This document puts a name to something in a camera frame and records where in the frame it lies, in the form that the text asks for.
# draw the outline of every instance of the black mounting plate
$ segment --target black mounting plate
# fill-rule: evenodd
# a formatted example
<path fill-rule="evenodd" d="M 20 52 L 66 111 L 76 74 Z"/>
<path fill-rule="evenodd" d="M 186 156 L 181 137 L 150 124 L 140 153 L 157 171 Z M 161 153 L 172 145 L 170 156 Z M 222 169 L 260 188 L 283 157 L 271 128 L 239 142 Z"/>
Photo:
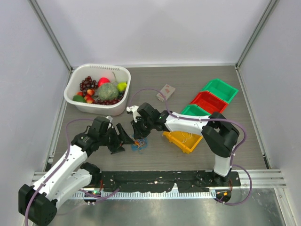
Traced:
<path fill-rule="evenodd" d="M 240 186 L 237 172 L 229 173 L 231 185 Z M 214 181 L 214 173 L 205 170 L 179 171 L 103 171 L 103 189 L 113 192 L 119 188 L 120 192 L 170 192 L 177 184 L 180 193 L 208 192 L 210 187 L 225 187 Z"/>

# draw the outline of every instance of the avocado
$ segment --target avocado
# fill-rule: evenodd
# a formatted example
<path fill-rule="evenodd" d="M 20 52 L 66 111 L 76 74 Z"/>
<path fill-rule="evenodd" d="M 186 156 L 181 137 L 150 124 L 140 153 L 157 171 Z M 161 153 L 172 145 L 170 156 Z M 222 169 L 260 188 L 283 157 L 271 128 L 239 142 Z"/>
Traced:
<path fill-rule="evenodd" d="M 72 99 L 73 101 L 77 101 L 77 102 L 82 102 L 82 103 L 86 103 L 86 100 L 82 97 L 82 96 L 80 96 L 80 95 L 75 95 L 75 96 L 73 96 L 73 99 Z"/>

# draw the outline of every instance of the yellow bin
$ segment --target yellow bin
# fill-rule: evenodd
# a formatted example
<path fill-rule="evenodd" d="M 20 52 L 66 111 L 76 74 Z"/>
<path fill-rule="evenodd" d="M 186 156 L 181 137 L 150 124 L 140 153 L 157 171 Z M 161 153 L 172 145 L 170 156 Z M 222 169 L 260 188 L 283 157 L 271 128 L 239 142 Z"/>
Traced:
<path fill-rule="evenodd" d="M 163 132 L 163 135 L 167 137 L 169 142 L 174 143 L 187 154 L 190 154 L 203 138 L 203 136 L 192 134 L 191 138 L 187 139 L 189 133 L 181 131 Z"/>

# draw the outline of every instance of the white basket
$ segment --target white basket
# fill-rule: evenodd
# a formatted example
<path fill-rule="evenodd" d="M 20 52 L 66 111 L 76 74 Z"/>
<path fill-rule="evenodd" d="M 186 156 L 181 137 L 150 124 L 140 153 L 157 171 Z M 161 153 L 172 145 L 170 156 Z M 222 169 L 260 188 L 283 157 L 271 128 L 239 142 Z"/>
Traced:
<path fill-rule="evenodd" d="M 124 96 L 120 102 L 115 105 L 95 105 L 82 102 L 73 101 L 73 96 L 76 95 L 79 90 L 79 84 L 87 76 L 91 76 L 93 80 L 98 81 L 105 72 L 114 72 L 116 79 L 112 73 L 106 73 L 106 77 L 110 81 L 116 80 L 116 82 L 127 82 L 127 89 Z M 124 67 L 112 66 L 112 65 L 97 65 L 97 64 L 85 64 L 78 67 L 72 74 L 68 85 L 64 92 L 65 100 L 75 105 L 80 111 L 94 113 L 94 114 L 104 114 L 104 115 L 119 115 L 123 113 L 126 108 L 127 98 L 129 94 L 129 86 L 131 83 L 131 74 Z"/>

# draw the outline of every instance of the white wall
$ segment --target white wall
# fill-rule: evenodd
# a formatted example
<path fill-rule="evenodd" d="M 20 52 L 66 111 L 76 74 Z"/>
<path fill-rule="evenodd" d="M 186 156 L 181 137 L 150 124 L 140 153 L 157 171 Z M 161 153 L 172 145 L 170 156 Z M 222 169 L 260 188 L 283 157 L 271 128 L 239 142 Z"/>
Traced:
<path fill-rule="evenodd" d="M 300 217 L 301 1 L 281 0 L 241 72 L 272 166 L 280 168 Z"/>
<path fill-rule="evenodd" d="M 1 1 L 0 21 L 0 219 L 18 226 L 18 190 L 42 170 L 68 72 L 26 0 Z"/>
<path fill-rule="evenodd" d="M 70 63 L 236 63 L 269 0 L 38 0 Z"/>

